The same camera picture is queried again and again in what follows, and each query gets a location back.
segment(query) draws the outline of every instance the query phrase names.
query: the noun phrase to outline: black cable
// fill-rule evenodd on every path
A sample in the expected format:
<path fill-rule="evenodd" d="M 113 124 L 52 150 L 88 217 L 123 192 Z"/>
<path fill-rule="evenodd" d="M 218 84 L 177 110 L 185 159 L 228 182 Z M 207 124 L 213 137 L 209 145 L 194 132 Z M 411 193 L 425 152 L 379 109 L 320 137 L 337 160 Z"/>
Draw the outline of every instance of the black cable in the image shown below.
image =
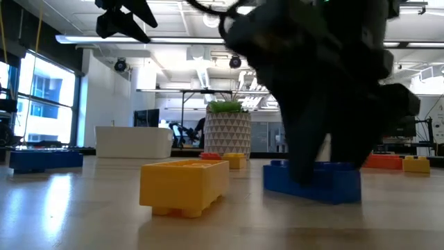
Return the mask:
<path fill-rule="evenodd" d="M 197 2 L 197 0 L 186 0 L 186 1 L 189 3 L 189 5 L 195 7 L 196 9 L 198 9 L 204 13 L 207 13 L 208 15 L 219 16 L 219 25 L 218 25 L 217 29 L 223 39 L 225 39 L 225 37 L 227 35 L 227 31 L 225 30 L 225 20 L 227 19 L 227 17 L 236 19 L 240 16 L 243 16 L 242 14 L 239 14 L 237 12 L 237 8 L 248 2 L 248 0 L 238 0 L 238 2 L 231 5 L 227 9 L 227 11 L 218 11 L 218 10 L 213 10 L 211 8 L 211 6 L 207 7 L 207 6 L 200 4 L 199 2 Z"/>
<path fill-rule="evenodd" d="M 235 4 L 233 4 L 232 6 L 230 6 L 228 8 L 228 11 L 218 11 L 218 10 L 213 10 L 210 7 L 204 6 L 202 4 L 200 4 L 199 2 L 197 2 L 197 0 L 186 0 L 187 3 L 189 3 L 190 6 L 195 7 L 196 9 L 207 13 L 209 15 L 216 15 L 216 16 L 225 16 L 225 17 L 231 17 L 233 19 L 238 18 L 241 16 L 241 14 L 239 14 L 236 11 L 231 11 L 234 7 L 234 9 L 237 9 L 239 6 L 244 5 L 245 3 L 247 3 L 248 0 L 238 0 L 238 2 L 236 2 Z"/>

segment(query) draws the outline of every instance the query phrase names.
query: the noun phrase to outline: table surface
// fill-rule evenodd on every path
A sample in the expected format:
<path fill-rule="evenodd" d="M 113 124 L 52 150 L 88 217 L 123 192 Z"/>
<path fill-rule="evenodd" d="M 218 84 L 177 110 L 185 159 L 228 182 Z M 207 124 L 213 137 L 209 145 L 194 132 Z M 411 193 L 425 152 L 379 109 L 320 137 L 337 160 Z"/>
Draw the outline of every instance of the table surface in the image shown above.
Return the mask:
<path fill-rule="evenodd" d="M 362 170 L 362 204 L 329 206 L 264 191 L 262 166 L 230 172 L 230 191 L 197 219 L 139 206 L 140 166 L 85 157 L 83 168 L 12 175 L 0 167 L 0 249 L 442 249 L 444 171 Z"/>

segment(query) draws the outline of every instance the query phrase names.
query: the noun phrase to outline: white geometric planter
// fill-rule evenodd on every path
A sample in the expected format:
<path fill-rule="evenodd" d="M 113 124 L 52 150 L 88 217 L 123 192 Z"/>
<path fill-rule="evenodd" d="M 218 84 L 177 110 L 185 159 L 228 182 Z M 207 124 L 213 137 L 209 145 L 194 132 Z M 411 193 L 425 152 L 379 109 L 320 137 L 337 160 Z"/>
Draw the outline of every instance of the white geometric planter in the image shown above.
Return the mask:
<path fill-rule="evenodd" d="M 249 113 L 208 113 L 203 128 L 205 152 L 244 153 L 247 159 L 251 152 L 251 115 Z"/>

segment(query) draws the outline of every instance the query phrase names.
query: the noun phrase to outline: window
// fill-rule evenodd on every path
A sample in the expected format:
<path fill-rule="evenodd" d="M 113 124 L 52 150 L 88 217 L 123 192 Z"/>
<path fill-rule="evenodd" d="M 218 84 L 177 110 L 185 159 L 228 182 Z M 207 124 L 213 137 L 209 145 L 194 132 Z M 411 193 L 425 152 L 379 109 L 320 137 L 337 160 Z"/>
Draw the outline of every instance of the window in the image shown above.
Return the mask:
<path fill-rule="evenodd" d="M 17 111 L 15 122 L 15 135 L 24 136 L 26 126 L 26 139 L 28 142 L 39 142 L 40 140 L 50 140 L 57 138 L 61 143 L 69 143 L 71 139 L 72 109 L 57 107 L 36 101 L 29 103 L 28 99 L 19 98 L 19 105 L 22 110 Z"/>
<path fill-rule="evenodd" d="M 37 134 L 29 134 L 28 142 L 41 142 L 41 141 L 57 141 L 57 135 L 37 135 Z"/>
<path fill-rule="evenodd" d="M 43 109 L 43 107 L 41 105 L 31 104 L 31 115 L 41 117 L 42 116 L 42 109 Z"/>
<path fill-rule="evenodd" d="M 26 54 L 19 76 L 15 134 L 27 142 L 70 143 L 76 76 Z"/>
<path fill-rule="evenodd" d="M 9 87 L 9 65 L 0 62 L 0 84 L 3 88 Z"/>
<path fill-rule="evenodd" d="M 73 106 L 76 76 L 45 60 L 26 54 L 20 69 L 19 93 Z"/>

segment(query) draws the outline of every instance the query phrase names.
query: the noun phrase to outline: ceiling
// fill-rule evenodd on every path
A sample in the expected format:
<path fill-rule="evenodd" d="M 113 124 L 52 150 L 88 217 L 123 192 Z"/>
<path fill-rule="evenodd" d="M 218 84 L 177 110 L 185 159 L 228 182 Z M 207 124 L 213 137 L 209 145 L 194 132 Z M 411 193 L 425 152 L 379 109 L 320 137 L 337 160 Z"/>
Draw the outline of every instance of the ceiling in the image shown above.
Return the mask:
<path fill-rule="evenodd" d="M 21 6 L 38 16 L 40 7 L 44 11 L 44 21 L 66 35 L 96 35 L 96 18 L 104 11 L 98 9 L 94 1 L 90 0 L 15 0 Z M 215 5 L 228 5 L 234 0 L 217 0 Z M 444 40 L 444 1 L 429 0 L 427 12 L 418 15 L 417 10 L 403 10 L 399 19 L 388 23 L 387 40 Z M 155 0 L 148 1 L 159 26 L 151 28 L 142 21 L 135 21 L 146 31 L 148 36 L 189 36 L 189 37 L 219 37 L 216 28 L 209 28 L 203 22 L 203 15 L 190 8 L 184 1 Z M 158 81 L 189 82 L 196 78 L 196 70 L 183 67 L 186 63 L 187 45 L 133 45 L 115 44 L 101 45 L 101 55 L 110 64 L 115 61 L 115 51 L 149 50 L 163 73 L 158 74 Z M 225 52 L 227 56 L 218 56 L 217 61 L 208 69 L 210 78 L 237 79 L 241 69 L 230 69 L 228 62 L 230 54 L 222 46 L 210 47 L 211 51 Z M 444 63 L 444 50 L 393 50 L 397 64 L 393 78 L 401 81 L 407 79 L 409 74 L 424 67 L 427 63 Z M 144 58 L 129 58 L 128 62 L 137 67 L 143 65 Z"/>

